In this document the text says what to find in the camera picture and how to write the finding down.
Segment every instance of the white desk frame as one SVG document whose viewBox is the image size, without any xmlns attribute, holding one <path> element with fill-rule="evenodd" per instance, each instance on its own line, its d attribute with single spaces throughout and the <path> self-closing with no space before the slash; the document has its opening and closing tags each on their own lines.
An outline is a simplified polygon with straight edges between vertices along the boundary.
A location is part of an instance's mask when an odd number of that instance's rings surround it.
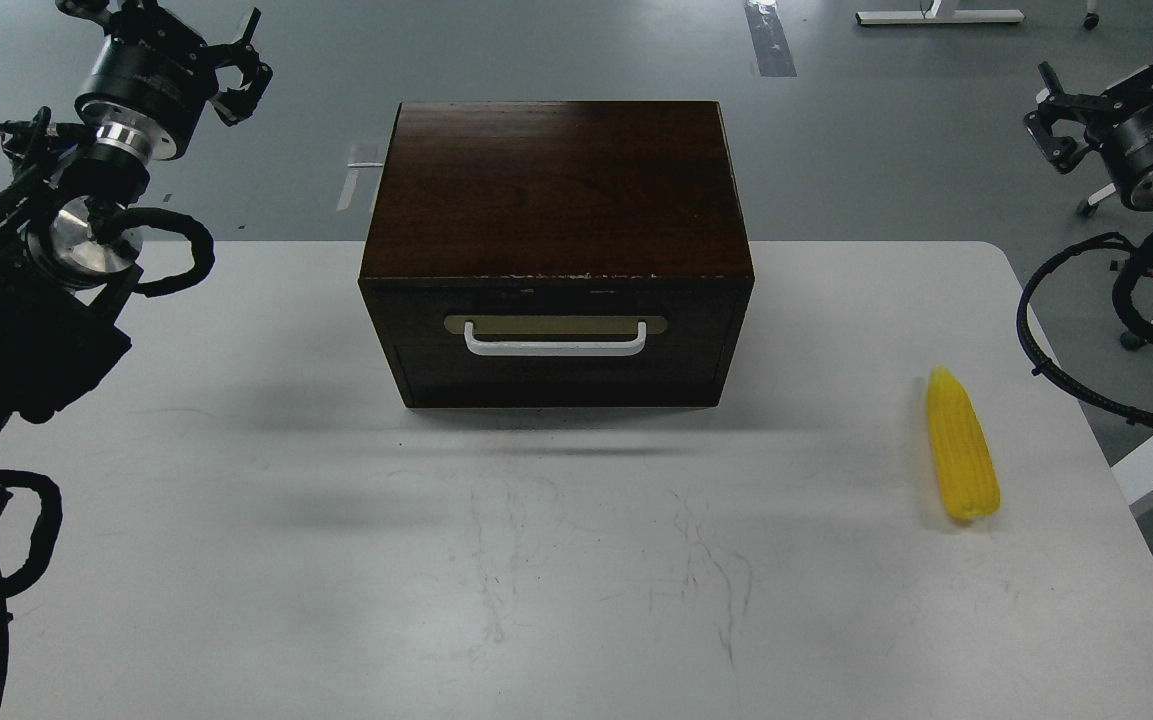
<svg viewBox="0 0 1153 720">
<path fill-rule="evenodd" d="M 959 0 L 932 0 L 932 9 L 919 10 L 861 12 L 856 14 L 856 22 L 864 27 L 924 27 L 924 24 L 979 24 L 1009 23 L 1025 20 L 1020 10 L 960 10 Z"/>
</svg>

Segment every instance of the tape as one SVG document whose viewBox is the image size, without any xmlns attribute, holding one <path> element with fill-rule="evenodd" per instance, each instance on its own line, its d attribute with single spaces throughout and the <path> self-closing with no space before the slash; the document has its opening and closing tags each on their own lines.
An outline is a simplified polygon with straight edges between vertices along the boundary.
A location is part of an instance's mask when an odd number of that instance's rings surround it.
<svg viewBox="0 0 1153 720">
<path fill-rule="evenodd" d="M 763 77 L 797 77 L 776 0 L 745 0 L 745 20 L 749 22 L 749 37 L 754 40 L 758 74 Z"/>
<path fill-rule="evenodd" d="M 344 165 L 349 170 L 344 174 L 344 185 L 340 187 L 340 198 L 337 201 L 337 212 L 348 210 L 353 204 L 353 193 L 357 190 L 357 174 L 366 168 L 383 168 L 384 163 L 379 162 L 380 143 L 355 142 L 349 147 L 349 160 Z"/>
</svg>

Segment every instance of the box lid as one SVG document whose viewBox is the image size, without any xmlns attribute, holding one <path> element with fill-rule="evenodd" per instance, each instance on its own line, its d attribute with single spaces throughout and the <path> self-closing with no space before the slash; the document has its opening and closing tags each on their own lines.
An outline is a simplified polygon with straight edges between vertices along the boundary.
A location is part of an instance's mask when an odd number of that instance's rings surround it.
<svg viewBox="0 0 1153 720">
<path fill-rule="evenodd" d="M 718 104 L 405 102 L 362 277 L 753 277 Z"/>
</svg>

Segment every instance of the drawer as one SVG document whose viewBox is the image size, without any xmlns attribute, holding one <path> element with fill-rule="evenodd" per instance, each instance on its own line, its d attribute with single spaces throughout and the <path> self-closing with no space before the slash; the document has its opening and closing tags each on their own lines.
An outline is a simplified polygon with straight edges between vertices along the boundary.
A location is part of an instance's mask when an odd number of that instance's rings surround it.
<svg viewBox="0 0 1153 720">
<path fill-rule="evenodd" d="M 722 346 L 651 345 L 631 357 L 481 357 L 460 347 L 393 350 L 412 407 L 711 406 Z"/>
<path fill-rule="evenodd" d="M 369 305 L 380 337 L 397 346 L 465 347 L 461 318 L 514 318 L 517 327 L 548 327 L 552 332 L 536 340 L 560 340 L 564 327 L 573 336 L 588 336 L 596 318 L 643 318 L 654 346 L 722 345 L 734 312 L 744 309 L 748 291 L 734 288 L 638 287 L 520 287 L 520 288 L 376 288 Z M 526 318 L 537 318 L 526 323 Z M 563 323 L 562 318 L 571 318 Z M 485 331 L 493 340 L 488 322 Z M 612 322 L 608 327 L 617 328 Z M 615 333 L 632 333 L 617 329 Z M 535 336 L 526 329 L 521 336 Z"/>
</svg>

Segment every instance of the chair wheel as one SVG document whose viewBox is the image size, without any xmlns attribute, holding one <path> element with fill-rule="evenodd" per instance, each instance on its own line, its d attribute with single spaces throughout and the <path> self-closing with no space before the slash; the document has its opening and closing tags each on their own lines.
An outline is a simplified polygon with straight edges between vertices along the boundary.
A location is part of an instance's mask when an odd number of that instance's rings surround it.
<svg viewBox="0 0 1153 720">
<path fill-rule="evenodd" d="M 1124 350 L 1140 350 L 1146 346 L 1146 342 L 1140 340 L 1140 338 L 1135 336 L 1135 333 L 1124 332 L 1120 335 L 1120 345 L 1123 346 Z"/>
</svg>

